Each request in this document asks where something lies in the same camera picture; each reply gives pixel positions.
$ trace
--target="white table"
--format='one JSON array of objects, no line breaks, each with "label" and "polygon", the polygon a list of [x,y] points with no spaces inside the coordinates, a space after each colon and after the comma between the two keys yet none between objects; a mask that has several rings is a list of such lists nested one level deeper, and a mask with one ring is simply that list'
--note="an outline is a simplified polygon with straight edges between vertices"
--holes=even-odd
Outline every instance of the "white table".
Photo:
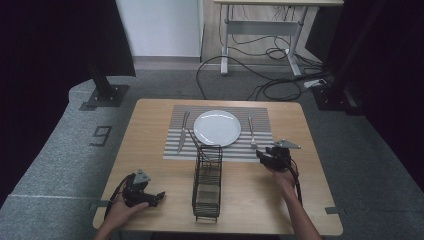
[{"label": "white table", "polygon": [[[295,76],[302,75],[297,65],[294,52],[302,31],[303,23],[309,6],[341,6],[343,0],[214,0],[215,3],[226,5],[225,40],[222,47],[222,56],[228,56],[228,35],[275,35],[293,36],[290,48],[286,49],[287,59]],[[236,21],[229,18],[230,5],[283,5],[302,6],[300,19],[295,21],[268,22],[268,21]],[[221,74],[228,74],[228,58],[221,60]]]}]

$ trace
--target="white wall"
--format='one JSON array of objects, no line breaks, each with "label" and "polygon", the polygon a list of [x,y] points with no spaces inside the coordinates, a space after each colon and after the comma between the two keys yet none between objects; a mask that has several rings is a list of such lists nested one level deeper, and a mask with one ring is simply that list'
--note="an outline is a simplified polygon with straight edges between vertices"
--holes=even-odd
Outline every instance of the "white wall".
[{"label": "white wall", "polygon": [[202,0],[116,0],[133,56],[200,57]]}]

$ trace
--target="wooden table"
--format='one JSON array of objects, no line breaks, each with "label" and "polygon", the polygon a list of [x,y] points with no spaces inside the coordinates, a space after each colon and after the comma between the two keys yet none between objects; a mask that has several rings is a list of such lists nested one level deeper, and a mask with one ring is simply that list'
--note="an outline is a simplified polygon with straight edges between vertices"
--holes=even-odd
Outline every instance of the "wooden table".
[{"label": "wooden table", "polygon": [[[260,163],[223,162],[221,215],[217,223],[196,222],[191,207],[193,160],[164,160],[163,150],[175,105],[267,108],[274,140],[283,138],[302,146],[291,150],[300,172],[306,212],[321,235],[343,232],[302,108],[297,103],[141,99],[137,102],[106,184],[108,200],[121,180],[143,169],[152,180],[145,189],[166,191],[157,208],[134,216],[123,229],[154,232],[292,234],[290,218],[271,174]],[[105,208],[93,220],[98,228]]]},{"label": "wooden table", "polygon": [[[214,0],[215,3],[226,5],[226,16],[224,19],[225,33],[222,56],[228,56],[228,36],[238,35],[271,35],[271,36],[293,36],[290,48],[285,49],[287,59],[295,76],[302,75],[294,56],[297,42],[299,41],[303,23],[309,6],[342,6],[343,0]],[[236,21],[230,18],[230,5],[270,5],[270,6],[302,6],[302,13],[298,21]],[[221,59],[221,74],[228,74],[228,59]]]}]

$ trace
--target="desk leg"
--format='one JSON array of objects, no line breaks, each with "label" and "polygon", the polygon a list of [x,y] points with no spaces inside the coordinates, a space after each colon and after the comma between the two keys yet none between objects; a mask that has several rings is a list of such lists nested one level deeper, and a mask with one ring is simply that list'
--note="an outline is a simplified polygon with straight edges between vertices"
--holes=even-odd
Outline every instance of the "desk leg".
[{"label": "desk leg", "polygon": [[300,16],[300,20],[297,22],[296,34],[292,42],[290,43],[290,49],[286,49],[287,59],[289,60],[290,66],[293,70],[293,74],[295,76],[302,75],[299,70],[299,66],[297,65],[296,56],[294,56],[294,52],[296,50],[297,42],[299,41],[300,33],[302,32],[303,24],[305,22],[306,13],[308,12],[308,6],[304,6],[302,9],[302,15]]},{"label": "desk leg", "polygon": [[224,46],[222,47],[222,58],[221,58],[221,75],[225,76],[228,74],[228,22],[230,17],[230,5],[227,5],[226,15],[224,20]]}]

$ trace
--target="fork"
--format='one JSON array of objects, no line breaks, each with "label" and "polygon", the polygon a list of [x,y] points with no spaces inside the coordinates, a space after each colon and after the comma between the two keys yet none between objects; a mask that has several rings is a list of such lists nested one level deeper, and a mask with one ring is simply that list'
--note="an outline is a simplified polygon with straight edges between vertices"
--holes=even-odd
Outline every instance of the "fork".
[{"label": "fork", "polygon": [[252,134],[252,140],[250,141],[250,147],[257,148],[258,144],[255,141],[255,134],[253,134],[253,124],[252,124],[252,118],[249,117],[249,126],[250,126],[250,133]]}]

